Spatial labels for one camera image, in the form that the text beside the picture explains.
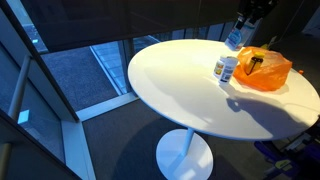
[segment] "bag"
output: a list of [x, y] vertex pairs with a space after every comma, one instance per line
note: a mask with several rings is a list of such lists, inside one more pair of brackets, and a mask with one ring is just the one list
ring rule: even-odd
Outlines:
[[[247, 62], [255, 52], [265, 54], [263, 63], [259, 69], [247, 75], [245, 73]], [[244, 48], [238, 54], [238, 59], [240, 64], [234, 71], [234, 77], [240, 83], [261, 91], [274, 91], [283, 86], [292, 67], [292, 62], [280, 53], [252, 46]]]

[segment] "gray carpet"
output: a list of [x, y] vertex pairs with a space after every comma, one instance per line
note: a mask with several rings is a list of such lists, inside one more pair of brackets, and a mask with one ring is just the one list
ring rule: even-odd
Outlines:
[[75, 111], [118, 96], [89, 47], [42, 58]]
[[[141, 100], [85, 121], [83, 127], [98, 180], [165, 179], [156, 162], [156, 146], [165, 133], [183, 128]], [[262, 179], [271, 167], [252, 142], [198, 134], [215, 158], [209, 179]]]

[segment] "table leg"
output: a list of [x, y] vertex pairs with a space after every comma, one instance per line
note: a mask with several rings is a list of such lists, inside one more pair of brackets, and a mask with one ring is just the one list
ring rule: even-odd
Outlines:
[[156, 159], [166, 179], [208, 179], [213, 169], [208, 144], [192, 128], [176, 129], [159, 141]]

